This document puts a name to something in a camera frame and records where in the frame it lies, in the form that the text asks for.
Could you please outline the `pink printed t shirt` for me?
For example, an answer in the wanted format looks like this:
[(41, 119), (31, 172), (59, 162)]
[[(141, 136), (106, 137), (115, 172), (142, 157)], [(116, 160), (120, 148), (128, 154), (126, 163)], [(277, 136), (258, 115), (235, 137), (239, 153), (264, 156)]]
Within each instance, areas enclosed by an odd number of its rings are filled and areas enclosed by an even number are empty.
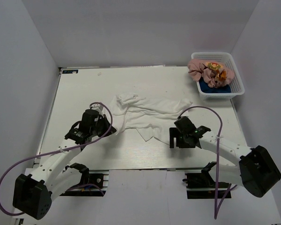
[(217, 61), (191, 59), (187, 67), (193, 81), (199, 82), (202, 78), (210, 88), (229, 85), (235, 77), (231, 69)]

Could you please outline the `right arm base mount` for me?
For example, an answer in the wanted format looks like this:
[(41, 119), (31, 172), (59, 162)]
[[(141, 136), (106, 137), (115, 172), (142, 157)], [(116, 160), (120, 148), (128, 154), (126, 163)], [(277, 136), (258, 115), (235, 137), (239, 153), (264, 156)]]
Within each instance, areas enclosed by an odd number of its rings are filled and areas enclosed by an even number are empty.
[(208, 181), (202, 173), (186, 173), (183, 183), (186, 184), (187, 199), (214, 199), (215, 182)]

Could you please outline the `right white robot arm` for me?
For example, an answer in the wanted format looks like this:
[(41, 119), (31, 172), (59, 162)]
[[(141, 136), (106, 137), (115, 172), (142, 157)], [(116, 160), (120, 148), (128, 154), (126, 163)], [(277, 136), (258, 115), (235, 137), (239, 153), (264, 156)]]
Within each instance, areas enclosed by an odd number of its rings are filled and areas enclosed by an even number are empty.
[(170, 148), (200, 148), (218, 153), (232, 165), (209, 162), (197, 177), (185, 179), (188, 186), (214, 187), (216, 183), (230, 183), (244, 187), (255, 197), (263, 197), (280, 179), (281, 172), (266, 148), (250, 148), (218, 137), (210, 128), (195, 127), (186, 117), (169, 128)]

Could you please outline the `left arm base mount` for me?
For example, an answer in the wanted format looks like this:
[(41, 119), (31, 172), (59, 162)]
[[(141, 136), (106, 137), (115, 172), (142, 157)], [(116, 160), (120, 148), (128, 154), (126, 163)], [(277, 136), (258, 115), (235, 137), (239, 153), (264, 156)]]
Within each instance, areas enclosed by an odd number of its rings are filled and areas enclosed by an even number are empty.
[(88, 178), (77, 189), (70, 189), (61, 196), (103, 197), (107, 191), (109, 171), (90, 171)]

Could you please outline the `white t shirt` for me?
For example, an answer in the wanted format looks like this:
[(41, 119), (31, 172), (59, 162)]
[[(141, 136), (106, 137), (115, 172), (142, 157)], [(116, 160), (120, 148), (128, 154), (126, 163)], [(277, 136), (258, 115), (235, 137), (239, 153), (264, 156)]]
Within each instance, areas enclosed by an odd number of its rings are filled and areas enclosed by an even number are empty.
[(112, 113), (112, 126), (116, 134), (135, 129), (144, 141), (155, 138), (169, 144), (169, 128), (183, 110), (192, 102), (187, 99), (146, 98), (135, 93), (115, 95), (109, 110)]

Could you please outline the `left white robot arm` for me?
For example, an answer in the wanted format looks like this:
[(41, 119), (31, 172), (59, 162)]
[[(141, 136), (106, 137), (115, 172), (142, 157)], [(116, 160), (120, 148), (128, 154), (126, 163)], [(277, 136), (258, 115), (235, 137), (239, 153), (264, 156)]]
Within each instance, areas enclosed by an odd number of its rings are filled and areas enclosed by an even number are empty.
[(103, 113), (105, 108), (101, 103), (91, 104), (81, 120), (71, 126), (57, 153), (50, 154), (28, 175), (18, 176), (13, 197), (13, 206), (16, 209), (40, 220), (62, 193), (76, 185), (88, 185), (89, 169), (83, 164), (71, 161), (87, 145), (116, 133), (112, 118), (107, 118)]

